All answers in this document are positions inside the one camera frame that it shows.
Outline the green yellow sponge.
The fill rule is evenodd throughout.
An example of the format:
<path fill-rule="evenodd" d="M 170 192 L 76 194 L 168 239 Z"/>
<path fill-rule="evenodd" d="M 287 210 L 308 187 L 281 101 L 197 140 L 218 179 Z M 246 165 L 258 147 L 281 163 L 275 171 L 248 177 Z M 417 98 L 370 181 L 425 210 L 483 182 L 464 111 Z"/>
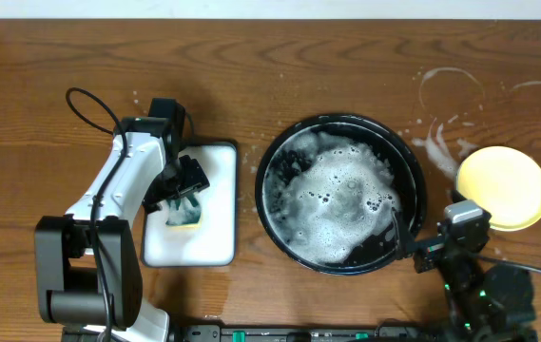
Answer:
<path fill-rule="evenodd" d="M 173 228 L 195 228 L 200 225 L 202 205 L 195 194 L 166 202 L 167 219 L 165 224 Z"/>

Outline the yellow plate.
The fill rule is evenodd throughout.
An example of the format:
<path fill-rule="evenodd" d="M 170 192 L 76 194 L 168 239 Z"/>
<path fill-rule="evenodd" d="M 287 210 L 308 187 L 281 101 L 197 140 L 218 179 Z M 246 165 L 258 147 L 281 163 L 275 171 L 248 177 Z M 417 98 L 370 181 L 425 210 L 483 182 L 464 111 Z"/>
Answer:
<path fill-rule="evenodd" d="M 488 146 L 460 164 L 455 189 L 491 214 L 490 226 L 515 232 L 541 219 L 541 167 L 507 146 Z"/>

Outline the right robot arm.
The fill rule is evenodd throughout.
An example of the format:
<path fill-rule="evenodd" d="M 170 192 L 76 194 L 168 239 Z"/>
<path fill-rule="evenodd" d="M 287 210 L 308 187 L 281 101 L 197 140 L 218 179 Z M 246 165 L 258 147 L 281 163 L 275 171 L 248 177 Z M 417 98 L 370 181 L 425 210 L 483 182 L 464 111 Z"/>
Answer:
<path fill-rule="evenodd" d="M 391 211 L 396 258 L 411 258 L 419 274 L 438 271 L 448 304 L 448 320 L 422 329 L 417 340 L 536 341 L 530 273 L 499 263 L 485 271 L 479 253 L 490 239 L 491 214 L 457 191 L 453 199 L 437 236 L 419 241 Z"/>

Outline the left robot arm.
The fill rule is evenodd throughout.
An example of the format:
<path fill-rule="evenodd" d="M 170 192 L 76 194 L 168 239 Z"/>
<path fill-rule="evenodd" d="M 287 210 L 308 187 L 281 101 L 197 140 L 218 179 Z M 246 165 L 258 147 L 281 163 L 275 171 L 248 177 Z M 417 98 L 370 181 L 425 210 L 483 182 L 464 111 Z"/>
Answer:
<path fill-rule="evenodd" d="M 181 156 L 185 109 L 155 98 L 145 117 L 113 130 L 110 156 L 85 194 L 34 231 L 38 310 L 47 323 L 82 327 L 97 341 L 165 341 L 166 312 L 143 298 L 131 226 L 140 208 L 167 211 L 158 225 L 196 224 L 196 193 L 209 185 L 197 160 Z"/>

